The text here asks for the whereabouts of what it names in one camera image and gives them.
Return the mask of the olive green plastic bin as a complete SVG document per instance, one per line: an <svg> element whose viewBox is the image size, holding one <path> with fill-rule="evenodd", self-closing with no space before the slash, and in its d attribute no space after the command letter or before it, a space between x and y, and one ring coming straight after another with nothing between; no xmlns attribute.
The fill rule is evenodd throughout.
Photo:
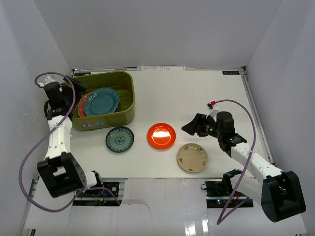
<svg viewBox="0 0 315 236"><path fill-rule="evenodd" d="M99 88L112 88L120 97L120 103L114 113L81 118L77 106L73 108L72 126L78 131L88 131L108 127L124 126L134 119L135 93L132 76L124 71L81 75L73 79L86 83L85 94Z"/></svg>

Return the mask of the red and teal floral plate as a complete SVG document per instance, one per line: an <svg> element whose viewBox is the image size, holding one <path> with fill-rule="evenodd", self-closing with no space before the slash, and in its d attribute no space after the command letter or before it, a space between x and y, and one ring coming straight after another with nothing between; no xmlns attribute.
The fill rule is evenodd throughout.
<svg viewBox="0 0 315 236"><path fill-rule="evenodd" d="M79 101L78 105L77 105L77 112L79 117L84 118L86 117L86 114L84 112L84 103L86 101L86 99L88 98L88 94L85 94Z"/></svg>

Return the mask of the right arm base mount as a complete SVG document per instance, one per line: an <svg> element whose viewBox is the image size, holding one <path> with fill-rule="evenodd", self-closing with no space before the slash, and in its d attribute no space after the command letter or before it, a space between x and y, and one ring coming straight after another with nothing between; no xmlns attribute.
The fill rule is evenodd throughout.
<svg viewBox="0 0 315 236"><path fill-rule="evenodd" d="M223 209L230 193L223 186L221 179L204 182L201 187L206 192L207 209ZM227 208L234 208L246 198L246 195L236 192Z"/></svg>

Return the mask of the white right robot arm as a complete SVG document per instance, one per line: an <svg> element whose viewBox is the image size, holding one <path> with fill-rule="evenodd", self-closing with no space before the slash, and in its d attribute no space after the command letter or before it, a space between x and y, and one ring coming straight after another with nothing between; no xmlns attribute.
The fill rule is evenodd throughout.
<svg viewBox="0 0 315 236"><path fill-rule="evenodd" d="M228 196L241 192L258 202L272 222L278 222L306 211L299 178L293 171L285 172L258 153L235 131L234 119L229 112L218 112L216 118L196 114L182 127L190 135L217 138L223 152L244 166L245 171L232 170L223 174L219 189Z"/></svg>

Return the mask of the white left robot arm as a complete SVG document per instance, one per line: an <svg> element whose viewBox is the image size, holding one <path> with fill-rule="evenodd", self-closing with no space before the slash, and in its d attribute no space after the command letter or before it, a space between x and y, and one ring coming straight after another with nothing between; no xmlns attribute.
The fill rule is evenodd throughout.
<svg viewBox="0 0 315 236"><path fill-rule="evenodd" d="M37 170L54 198L82 189L99 196L104 190L100 175L96 171L84 171L70 149L73 109L87 90L87 84L68 76L63 80L71 84L60 83L49 73L44 82L38 84L48 97L44 114L50 134L46 156L38 162Z"/></svg>

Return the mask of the teal scalloped plate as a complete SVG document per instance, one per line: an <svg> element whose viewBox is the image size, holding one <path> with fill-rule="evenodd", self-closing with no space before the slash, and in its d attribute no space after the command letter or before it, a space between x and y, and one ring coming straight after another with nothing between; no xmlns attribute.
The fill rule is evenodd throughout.
<svg viewBox="0 0 315 236"><path fill-rule="evenodd" d="M111 114L116 111L120 103L120 97L112 88L98 88L91 92L83 103L86 116L99 116Z"/></svg>

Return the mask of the green blue patterned small plate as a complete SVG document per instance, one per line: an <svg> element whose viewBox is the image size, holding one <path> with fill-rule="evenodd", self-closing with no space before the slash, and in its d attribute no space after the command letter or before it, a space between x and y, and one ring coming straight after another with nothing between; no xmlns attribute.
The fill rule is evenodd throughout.
<svg viewBox="0 0 315 236"><path fill-rule="evenodd" d="M132 147L134 140L134 133L128 127L118 126L107 133L105 144L112 152L122 153Z"/></svg>

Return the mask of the orange glossy plate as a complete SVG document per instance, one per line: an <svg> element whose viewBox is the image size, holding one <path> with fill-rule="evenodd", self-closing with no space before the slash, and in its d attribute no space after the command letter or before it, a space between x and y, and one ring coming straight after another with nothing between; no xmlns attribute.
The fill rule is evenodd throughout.
<svg viewBox="0 0 315 236"><path fill-rule="evenodd" d="M148 143L156 149L168 149L177 138L175 129L167 123L156 123L147 132Z"/></svg>

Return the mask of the white paper sheets at back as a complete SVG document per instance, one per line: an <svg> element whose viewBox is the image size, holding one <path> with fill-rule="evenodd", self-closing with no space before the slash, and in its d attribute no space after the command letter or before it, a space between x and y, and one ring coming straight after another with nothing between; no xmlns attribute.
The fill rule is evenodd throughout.
<svg viewBox="0 0 315 236"><path fill-rule="evenodd" d="M137 71L185 71L185 66L138 66Z"/></svg>

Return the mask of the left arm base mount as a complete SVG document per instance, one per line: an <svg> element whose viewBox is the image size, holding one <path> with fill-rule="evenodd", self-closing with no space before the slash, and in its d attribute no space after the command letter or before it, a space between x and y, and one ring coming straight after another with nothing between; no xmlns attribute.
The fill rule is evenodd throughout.
<svg viewBox="0 0 315 236"><path fill-rule="evenodd" d="M81 207L119 207L123 196L121 183L118 181L103 181L103 186L117 198L118 202L112 197L111 193L101 189L81 193L72 205Z"/></svg>

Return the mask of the cream floral plate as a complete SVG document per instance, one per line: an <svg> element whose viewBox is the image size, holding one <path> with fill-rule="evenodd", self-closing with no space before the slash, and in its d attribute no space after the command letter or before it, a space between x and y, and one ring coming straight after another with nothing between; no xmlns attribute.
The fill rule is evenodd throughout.
<svg viewBox="0 0 315 236"><path fill-rule="evenodd" d="M208 154L206 150L195 143L188 143L180 147L176 159L179 166L189 173L201 172L208 164Z"/></svg>

